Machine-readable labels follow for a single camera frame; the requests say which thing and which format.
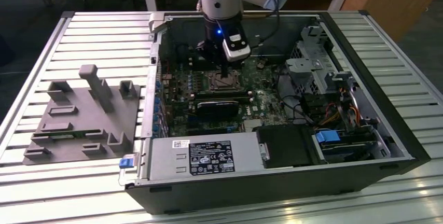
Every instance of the metal bracket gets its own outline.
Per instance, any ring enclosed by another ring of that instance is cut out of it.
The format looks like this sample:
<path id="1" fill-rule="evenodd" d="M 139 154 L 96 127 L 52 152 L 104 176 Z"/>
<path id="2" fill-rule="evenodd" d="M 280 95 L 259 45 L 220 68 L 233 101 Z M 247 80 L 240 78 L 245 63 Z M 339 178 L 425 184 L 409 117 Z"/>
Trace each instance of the metal bracket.
<path id="1" fill-rule="evenodd" d="M 152 33 L 157 33 L 159 31 L 161 31 L 163 29 L 167 28 L 164 23 L 165 23 L 164 12 L 151 13 L 148 24 L 149 24 L 149 30 Z"/>

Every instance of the blue drive latch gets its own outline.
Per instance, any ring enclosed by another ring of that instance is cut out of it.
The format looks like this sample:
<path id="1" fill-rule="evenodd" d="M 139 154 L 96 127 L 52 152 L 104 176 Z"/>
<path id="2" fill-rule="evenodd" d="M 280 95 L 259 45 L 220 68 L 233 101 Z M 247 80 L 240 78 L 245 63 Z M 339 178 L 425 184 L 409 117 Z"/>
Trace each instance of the blue drive latch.
<path id="1" fill-rule="evenodd" d="M 127 154 L 123 156 L 123 158 L 120 159 L 120 163 L 119 163 L 119 168 L 120 169 L 129 169 L 135 167 L 135 159 L 136 159 L 136 155 L 135 154 Z"/>
<path id="2" fill-rule="evenodd" d="M 319 143 L 340 141 L 339 133 L 335 130 L 320 131 L 316 133 Z"/>

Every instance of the table leg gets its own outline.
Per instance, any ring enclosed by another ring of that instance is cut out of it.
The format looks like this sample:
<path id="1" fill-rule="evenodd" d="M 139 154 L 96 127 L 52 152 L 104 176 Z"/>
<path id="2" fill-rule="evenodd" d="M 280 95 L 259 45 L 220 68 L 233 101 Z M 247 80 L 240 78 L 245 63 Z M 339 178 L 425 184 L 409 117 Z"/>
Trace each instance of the table leg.
<path id="1" fill-rule="evenodd" d="M 328 10 L 339 11 L 341 9 L 344 0 L 332 0 Z"/>
<path id="2" fill-rule="evenodd" d="M 157 11 L 155 0 L 145 0 L 145 6 L 148 11 Z"/>

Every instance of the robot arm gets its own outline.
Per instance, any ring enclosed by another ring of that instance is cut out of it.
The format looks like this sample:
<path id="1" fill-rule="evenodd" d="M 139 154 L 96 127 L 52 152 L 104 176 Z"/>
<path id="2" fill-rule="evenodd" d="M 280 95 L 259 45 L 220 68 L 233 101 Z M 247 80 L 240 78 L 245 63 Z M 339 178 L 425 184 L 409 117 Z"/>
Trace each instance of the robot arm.
<path id="1" fill-rule="evenodd" d="M 265 9 L 280 8 L 285 0 L 244 0 Z M 241 0 L 201 0 L 205 19 L 205 41 L 197 50 L 203 57 L 221 65 L 248 57 L 251 47 L 241 27 Z"/>

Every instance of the motherboard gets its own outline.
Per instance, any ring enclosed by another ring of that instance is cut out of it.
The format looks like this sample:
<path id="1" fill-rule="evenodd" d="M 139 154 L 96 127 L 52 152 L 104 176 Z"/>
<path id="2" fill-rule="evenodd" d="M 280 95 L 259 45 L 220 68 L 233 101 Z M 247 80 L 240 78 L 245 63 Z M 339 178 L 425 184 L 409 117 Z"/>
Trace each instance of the motherboard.
<path id="1" fill-rule="evenodd" d="M 275 66 L 247 59 L 221 76 L 177 64 L 163 77 L 169 136 L 251 132 L 288 122 L 275 90 Z"/>

